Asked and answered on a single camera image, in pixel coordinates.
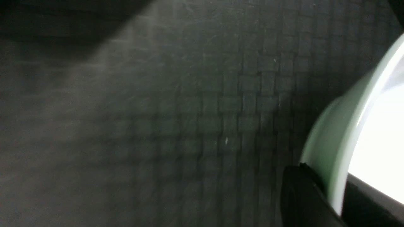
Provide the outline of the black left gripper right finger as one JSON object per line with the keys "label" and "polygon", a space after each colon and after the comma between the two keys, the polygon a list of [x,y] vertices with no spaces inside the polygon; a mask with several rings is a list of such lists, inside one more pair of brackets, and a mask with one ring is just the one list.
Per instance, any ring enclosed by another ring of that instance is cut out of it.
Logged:
{"label": "black left gripper right finger", "polygon": [[348,227],[403,227],[403,204],[348,174],[342,206]]}

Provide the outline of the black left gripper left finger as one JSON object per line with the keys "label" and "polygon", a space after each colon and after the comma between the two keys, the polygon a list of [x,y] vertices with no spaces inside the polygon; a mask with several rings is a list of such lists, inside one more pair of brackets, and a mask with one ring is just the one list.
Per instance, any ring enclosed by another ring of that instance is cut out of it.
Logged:
{"label": "black left gripper left finger", "polygon": [[319,177],[307,164],[284,169],[280,210],[284,227],[346,227],[325,198]]}

